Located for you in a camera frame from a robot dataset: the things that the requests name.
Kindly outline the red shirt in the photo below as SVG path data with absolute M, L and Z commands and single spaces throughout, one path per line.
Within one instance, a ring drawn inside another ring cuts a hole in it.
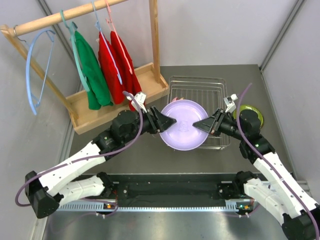
M 110 42 L 108 40 L 107 44 L 110 48 L 112 55 L 115 53 Z M 99 33 L 99 50 L 98 50 L 98 61 L 100 63 L 100 67 L 102 73 L 104 75 L 106 84 L 108 86 L 109 92 L 112 96 L 113 102 L 115 105 L 121 104 L 125 96 L 123 94 L 124 88 L 120 85 L 116 69 L 113 65 L 112 59 L 109 55 L 107 47 L 102 39 L 102 35 Z
M 115 61 L 116 61 L 116 64 L 117 64 L 117 67 L 118 67 L 118 70 L 119 70 L 119 73 L 120 73 L 120 76 L 122 79 L 123 90 L 127 91 L 135 96 L 137 93 L 142 91 L 142 88 L 141 88 L 141 85 L 140 85 L 138 78 L 135 74 L 133 61 L 131 59 L 131 56 L 130 56 L 125 44 L 123 43 L 122 39 L 120 38 L 121 43 L 124 48 L 124 51 L 125 51 L 125 54 L 126 54 L 128 61 L 131 65 L 133 75 L 131 75 L 129 72 L 126 60 L 123 57 L 121 48 L 120 48 L 119 43 L 117 41 L 116 35 L 113 31 L 111 31 L 111 33 L 110 33 L 110 40 L 111 40 L 112 49 L 114 50 L 113 56 L 115 58 Z

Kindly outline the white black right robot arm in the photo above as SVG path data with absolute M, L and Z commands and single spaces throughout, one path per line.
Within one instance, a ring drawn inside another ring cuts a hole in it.
M 219 108 L 193 126 L 213 136 L 225 134 L 239 140 L 242 157 L 270 184 L 267 187 L 250 171 L 240 171 L 232 182 L 237 197 L 256 200 L 278 221 L 289 240 L 320 238 L 320 204 L 298 184 L 260 133 L 261 121 L 255 111 L 245 109 L 234 118 Z

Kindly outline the green plate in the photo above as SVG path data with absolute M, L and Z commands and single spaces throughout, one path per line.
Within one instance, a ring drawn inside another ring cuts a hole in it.
M 263 126 L 264 126 L 264 123 L 265 123 L 265 119 L 264 119 L 264 116 L 263 114 L 254 106 L 251 106 L 251 105 L 248 105 L 248 104 L 243 104 L 240 106 L 240 111 L 244 111 L 244 110 L 250 110 L 250 111 L 253 111 L 257 114 L 258 116 L 258 119 L 260 120 L 260 128 L 262 129 Z

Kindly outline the wooden clothes rack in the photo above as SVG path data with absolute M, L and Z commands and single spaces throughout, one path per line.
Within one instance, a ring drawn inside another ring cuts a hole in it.
M 30 85 L 30 69 L 33 69 L 35 73 L 42 78 L 42 85 L 48 86 L 67 109 L 73 129 L 79 135 L 111 121 L 111 119 L 120 111 L 129 109 L 129 104 L 126 100 L 115 106 L 104 106 L 97 111 L 90 110 L 85 106 L 85 102 L 88 100 L 87 92 L 90 89 L 88 86 L 88 80 L 81 69 L 81 62 L 77 53 L 76 39 L 74 35 L 76 25 L 74 23 L 71 25 L 66 24 L 68 20 L 72 20 L 89 13 L 95 13 L 101 9 L 109 10 L 111 6 L 119 3 L 120 1 L 118 0 L 97 0 L 65 11 L 62 10 L 59 13 L 51 14 L 24 24 L 15 25 L 14 27 L 8 27 L 5 24 L 1 25 L 1 33 L 26 61 L 25 84 L 27 101 L 34 115 L 37 114 L 37 108 L 39 107 L 42 98 L 36 97 L 32 93 Z M 166 80 L 160 73 L 158 2 L 156 0 L 149 1 L 149 15 L 153 62 L 140 66 L 136 69 L 129 68 L 130 73 L 136 75 L 137 80 L 142 87 L 142 91 L 146 94 L 145 103 L 147 104 L 168 95 L 170 89 Z M 42 35 L 43 33 L 47 34 L 48 38 L 53 43 L 55 41 L 55 32 L 50 28 L 59 23 L 66 24 L 65 27 L 69 30 L 75 66 L 78 71 L 80 82 L 83 86 L 82 91 L 68 97 L 65 97 L 58 87 L 52 82 L 51 78 L 48 76 L 48 70 L 42 69 L 39 63 L 33 58 L 32 51 L 37 38 L 35 37 L 33 39 L 29 48 L 26 48 L 19 38 L 22 35 L 37 31 L 38 35 Z

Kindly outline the purple plastic plate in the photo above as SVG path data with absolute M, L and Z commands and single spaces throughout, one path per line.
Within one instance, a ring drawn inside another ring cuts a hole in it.
M 198 103 L 187 99 L 175 100 L 167 104 L 161 113 L 176 119 L 176 123 L 160 133 L 167 146 L 179 151 L 190 151 L 201 146 L 208 138 L 207 132 L 193 126 L 193 123 L 209 117 Z

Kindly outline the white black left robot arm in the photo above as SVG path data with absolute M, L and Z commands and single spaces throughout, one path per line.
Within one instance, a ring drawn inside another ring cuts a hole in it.
M 107 130 L 73 156 L 46 171 L 27 173 L 24 192 L 35 216 L 48 217 L 60 206 L 87 197 L 109 198 L 114 187 L 106 173 L 83 180 L 77 178 L 126 150 L 140 135 L 163 133 L 176 122 L 154 106 L 145 113 L 123 110 Z

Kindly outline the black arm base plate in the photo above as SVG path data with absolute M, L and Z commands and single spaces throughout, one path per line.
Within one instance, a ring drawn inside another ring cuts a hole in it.
M 117 200 L 138 197 L 206 196 L 210 199 L 244 199 L 245 194 L 234 184 L 214 181 L 118 182 L 111 187 Z

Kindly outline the green shirt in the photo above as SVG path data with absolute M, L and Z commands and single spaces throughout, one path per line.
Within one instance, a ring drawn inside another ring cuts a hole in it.
M 109 88 L 92 47 L 78 31 L 75 31 L 74 36 L 82 72 L 89 87 L 86 92 L 88 108 L 99 110 L 101 107 L 113 106 Z

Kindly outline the teal hanger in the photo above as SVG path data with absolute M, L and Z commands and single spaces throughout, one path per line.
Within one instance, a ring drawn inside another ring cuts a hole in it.
M 64 26 L 68 29 L 69 34 L 70 34 L 70 42 L 71 42 L 71 46 L 72 46 L 72 52 L 73 52 L 73 56 L 74 56 L 74 60 L 75 60 L 75 65 L 76 65 L 76 68 L 77 68 L 77 71 L 78 71 L 78 75 L 79 75 L 79 78 L 80 78 L 80 82 L 81 82 L 84 90 L 86 92 L 89 92 L 90 88 L 89 88 L 89 85 L 88 85 L 88 80 L 87 80 L 86 76 L 83 74 L 82 65 L 81 65 L 81 61 L 79 59 L 78 49 L 77 49 L 77 46 L 76 46 L 75 33 L 76 33 L 76 30 L 77 30 L 78 27 L 73 21 L 71 22 L 71 24 L 67 23 L 67 21 L 65 19 L 65 16 L 64 16 L 63 10 L 60 10 L 59 13 L 60 13 L 60 16 L 61 16 L 61 19 L 62 19 L 62 22 L 63 22 Z

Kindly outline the red shirt right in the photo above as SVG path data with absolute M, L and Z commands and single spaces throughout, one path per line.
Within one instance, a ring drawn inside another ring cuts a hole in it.
M 124 48 L 124 51 L 125 51 L 125 54 L 126 54 L 128 61 L 131 65 L 133 75 L 131 75 L 129 72 L 126 60 L 123 57 L 121 48 L 120 48 L 119 43 L 117 41 L 116 35 L 113 31 L 111 31 L 111 33 L 110 33 L 110 40 L 111 40 L 112 49 L 114 50 L 113 56 L 115 58 L 115 61 L 116 61 L 116 64 L 117 64 L 117 67 L 118 67 L 118 70 L 119 70 L 119 73 L 120 73 L 120 76 L 122 79 L 123 90 L 127 91 L 135 96 L 137 93 L 142 91 L 142 88 L 141 88 L 141 85 L 140 85 L 138 78 L 135 74 L 133 61 L 131 59 L 131 56 L 130 56 L 125 44 L 123 43 L 122 39 L 120 38 L 121 43 Z

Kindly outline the red shirt left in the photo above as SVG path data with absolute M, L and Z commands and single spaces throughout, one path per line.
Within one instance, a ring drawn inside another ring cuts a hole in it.
M 115 53 L 110 42 L 108 40 L 107 44 L 110 48 L 112 55 Z M 109 55 L 107 47 L 102 39 L 102 35 L 99 33 L 99 50 L 98 50 L 98 61 L 100 63 L 100 67 L 102 73 L 104 75 L 106 84 L 108 86 L 109 92 L 112 96 L 113 102 L 115 105 L 121 104 L 125 96 L 123 94 L 124 88 L 120 85 L 116 69 L 113 65 L 112 59 Z

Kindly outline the pink hanger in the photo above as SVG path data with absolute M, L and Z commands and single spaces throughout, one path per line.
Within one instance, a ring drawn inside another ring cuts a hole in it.
M 128 70 L 129 70 L 130 74 L 133 75 L 133 70 L 132 70 L 131 64 L 130 64 L 128 58 L 127 58 L 126 52 L 124 50 L 124 46 L 122 44 L 122 41 L 120 40 L 120 37 L 119 37 L 119 35 L 117 33 L 117 30 L 116 30 L 115 25 L 114 25 L 113 20 L 112 20 L 111 9 L 110 9 L 109 2 L 108 2 L 108 0 L 104 0 L 104 2 L 106 4 L 106 9 L 107 9 L 107 14 L 108 14 L 108 18 L 106 18 L 105 21 L 107 22 L 110 30 L 115 33 L 116 39 L 117 39 L 118 44 L 120 46 L 120 49 L 122 51 L 122 55 L 123 55 L 123 57 L 125 59 L 125 62 L 126 62 L 127 67 L 128 67 Z

